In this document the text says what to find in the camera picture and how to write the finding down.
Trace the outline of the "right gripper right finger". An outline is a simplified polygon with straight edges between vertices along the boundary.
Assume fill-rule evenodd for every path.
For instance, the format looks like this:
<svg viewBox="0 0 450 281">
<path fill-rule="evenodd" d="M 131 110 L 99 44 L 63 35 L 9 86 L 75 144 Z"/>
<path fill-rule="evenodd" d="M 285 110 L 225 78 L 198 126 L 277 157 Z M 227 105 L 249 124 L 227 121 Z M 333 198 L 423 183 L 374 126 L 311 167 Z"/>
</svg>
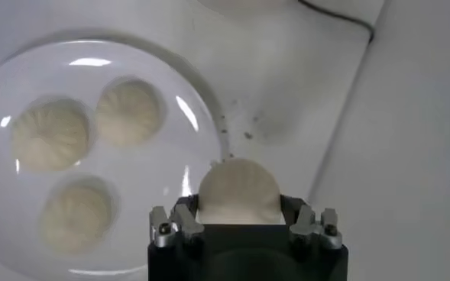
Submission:
<svg viewBox="0 0 450 281">
<path fill-rule="evenodd" d="M 338 229 L 338 214 L 334 208 L 326 208 L 317 221 L 312 207 L 301 198 L 281 195 L 280 205 L 293 241 L 300 240 L 309 246 L 317 236 L 320 246 L 326 250 L 342 248 L 342 233 Z"/>
</svg>

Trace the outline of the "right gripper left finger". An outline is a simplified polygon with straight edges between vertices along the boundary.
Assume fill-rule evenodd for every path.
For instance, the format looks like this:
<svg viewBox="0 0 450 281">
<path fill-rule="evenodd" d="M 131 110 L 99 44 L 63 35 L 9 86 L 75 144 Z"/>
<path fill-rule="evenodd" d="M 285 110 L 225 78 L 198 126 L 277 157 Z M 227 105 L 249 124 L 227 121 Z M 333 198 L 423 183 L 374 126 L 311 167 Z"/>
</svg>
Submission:
<svg viewBox="0 0 450 281">
<path fill-rule="evenodd" d="M 198 195 L 178 198 L 169 216 L 163 206 L 153 207 L 149 213 L 151 243 L 159 248 L 172 247 L 177 233 L 188 243 L 200 239 L 205 228 L 196 220 L 198 207 Z"/>
</svg>

